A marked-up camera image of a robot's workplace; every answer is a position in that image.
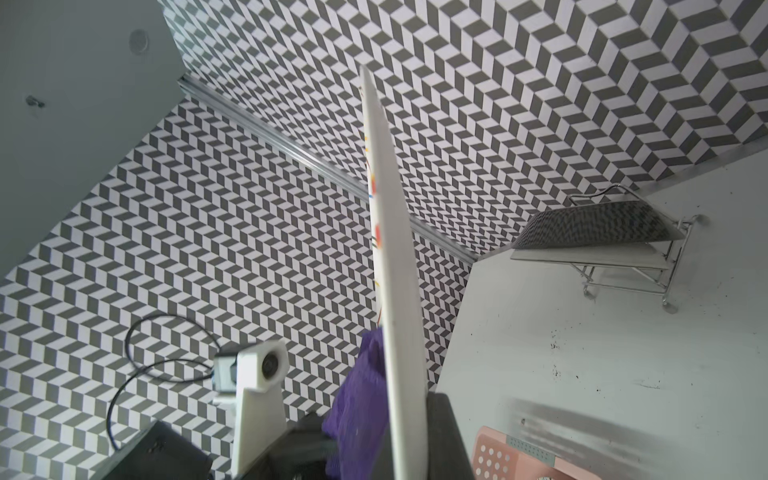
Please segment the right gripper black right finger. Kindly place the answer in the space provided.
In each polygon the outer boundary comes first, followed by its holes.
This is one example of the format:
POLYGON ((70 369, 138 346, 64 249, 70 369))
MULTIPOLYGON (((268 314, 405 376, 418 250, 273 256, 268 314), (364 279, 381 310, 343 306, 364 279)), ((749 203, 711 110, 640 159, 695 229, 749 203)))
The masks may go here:
POLYGON ((428 478, 430 480, 474 478, 462 436, 448 396, 427 395, 428 478))

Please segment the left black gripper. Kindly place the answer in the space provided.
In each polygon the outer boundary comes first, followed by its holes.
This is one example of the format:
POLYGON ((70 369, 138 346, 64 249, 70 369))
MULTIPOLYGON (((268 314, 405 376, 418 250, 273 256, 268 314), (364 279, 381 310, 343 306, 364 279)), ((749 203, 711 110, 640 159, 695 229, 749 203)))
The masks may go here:
POLYGON ((308 413, 270 445, 240 479, 330 479, 328 459, 336 454, 336 441, 322 430, 324 418, 308 413))

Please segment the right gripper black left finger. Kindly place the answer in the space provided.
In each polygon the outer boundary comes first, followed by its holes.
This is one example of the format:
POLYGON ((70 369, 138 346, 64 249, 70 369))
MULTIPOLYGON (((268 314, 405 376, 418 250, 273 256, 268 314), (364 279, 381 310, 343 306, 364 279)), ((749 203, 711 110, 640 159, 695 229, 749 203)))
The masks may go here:
POLYGON ((380 442, 369 479, 393 480, 392 445, 389 437, 380 442))

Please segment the white plaid striped plate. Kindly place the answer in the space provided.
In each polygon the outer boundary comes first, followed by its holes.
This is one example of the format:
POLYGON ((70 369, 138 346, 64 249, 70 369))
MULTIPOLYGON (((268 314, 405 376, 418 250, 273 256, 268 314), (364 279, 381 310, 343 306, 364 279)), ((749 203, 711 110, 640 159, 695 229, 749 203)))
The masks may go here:
POLYGON ((381 306, 393 475, 428 476, 427 368, 411 221, 389 122, 360 68, 374 272, 381 306))

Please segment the purple cloth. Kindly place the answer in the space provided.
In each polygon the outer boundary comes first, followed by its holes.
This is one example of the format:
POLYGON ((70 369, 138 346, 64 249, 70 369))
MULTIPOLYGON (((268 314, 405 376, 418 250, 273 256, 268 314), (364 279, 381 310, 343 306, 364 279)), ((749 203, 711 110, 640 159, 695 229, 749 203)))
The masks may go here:
POLYGON ((337 453, 328 458, 332 479, 367 479, 389 425, 383 331, 363 334, 356 362, 322 424, 337 453))

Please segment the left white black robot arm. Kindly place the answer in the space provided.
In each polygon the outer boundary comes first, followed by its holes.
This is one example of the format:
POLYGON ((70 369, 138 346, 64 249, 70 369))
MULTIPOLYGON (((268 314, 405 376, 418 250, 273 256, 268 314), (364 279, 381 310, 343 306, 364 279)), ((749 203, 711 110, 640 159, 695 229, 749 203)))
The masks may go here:
MULTIPOLYGON (((325 479, 336 441, 315 413, 303 417, 233 479, 325 479)), ((211 479, 212 459, 162 421, 154 422, 103 461, 94 479, 211 479)))

